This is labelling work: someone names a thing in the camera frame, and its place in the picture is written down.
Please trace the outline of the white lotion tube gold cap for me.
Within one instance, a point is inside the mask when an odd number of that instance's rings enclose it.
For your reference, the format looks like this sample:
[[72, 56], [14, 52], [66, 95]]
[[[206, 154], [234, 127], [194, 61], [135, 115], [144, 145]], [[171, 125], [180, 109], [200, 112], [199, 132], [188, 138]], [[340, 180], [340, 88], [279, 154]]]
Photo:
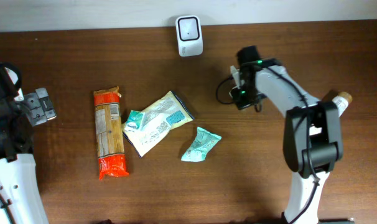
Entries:
[[348, 108], [349, 104], [353, 101], [351, 94], [341, 91], [335, 96], [332, 101], [335, 103], [338, 109], [338, 115], [341, 116]]

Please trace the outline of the teal wipes pouch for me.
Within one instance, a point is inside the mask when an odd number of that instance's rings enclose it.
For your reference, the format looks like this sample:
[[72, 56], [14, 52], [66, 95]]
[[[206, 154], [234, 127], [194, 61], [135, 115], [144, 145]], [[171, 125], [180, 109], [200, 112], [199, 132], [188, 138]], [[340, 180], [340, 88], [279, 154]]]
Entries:
[[184, 162], [202, 162], [207, 154], [221, 140], [221, 136], [213, 134], [201, 127], [197, 128], [197, 135], [181, 157]]

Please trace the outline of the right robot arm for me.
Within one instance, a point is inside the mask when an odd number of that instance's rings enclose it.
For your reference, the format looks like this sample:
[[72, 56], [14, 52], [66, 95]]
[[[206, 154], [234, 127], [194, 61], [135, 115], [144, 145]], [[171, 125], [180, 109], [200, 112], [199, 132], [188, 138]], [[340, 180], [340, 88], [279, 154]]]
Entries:
[[236, 107], [253, 106], [260, 112], [262, 101], [269, 99], [285, 119], [282, 150], [292, 179], [279, 223], [318, 223], [323, 187], [343, 157], [338, 107], [307, 93], [280, 61], [261, 58], [256, 46], [244, 47], [236, 56], [239, 67], [230, 68]]

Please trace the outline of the cream wet wipes pack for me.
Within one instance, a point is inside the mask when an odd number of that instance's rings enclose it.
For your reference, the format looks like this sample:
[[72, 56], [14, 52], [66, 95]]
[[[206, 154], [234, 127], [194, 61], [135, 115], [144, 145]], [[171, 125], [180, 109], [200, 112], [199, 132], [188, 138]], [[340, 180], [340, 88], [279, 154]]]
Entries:
[[134, 146], [139, 157], [149, 152], [171, 130], [194, 120], [184, 102], [173, 91], [169, 91], [142, 112], [145, 113], [145, 118], [141, 131], [126, 132], [126, 122], [123, 123], [124, 137]]

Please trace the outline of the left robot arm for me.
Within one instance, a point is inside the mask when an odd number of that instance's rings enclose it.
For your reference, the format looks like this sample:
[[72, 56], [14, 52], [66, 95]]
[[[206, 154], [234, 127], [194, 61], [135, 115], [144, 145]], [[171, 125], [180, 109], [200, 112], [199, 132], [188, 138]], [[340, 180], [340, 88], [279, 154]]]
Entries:
[[56, 116], [45, 88], [23, 94], [19, 69], [0, 62], [0, 223], [48, 223], [37, 185], [34, 127]]

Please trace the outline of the orange spaghetti package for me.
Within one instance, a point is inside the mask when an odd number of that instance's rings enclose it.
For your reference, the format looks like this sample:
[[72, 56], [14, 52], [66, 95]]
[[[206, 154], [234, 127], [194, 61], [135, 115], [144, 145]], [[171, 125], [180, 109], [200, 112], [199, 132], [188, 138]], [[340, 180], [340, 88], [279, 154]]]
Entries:
[[99, 179], [128, 176], [123, 143], [119, 87], [93, 92]]

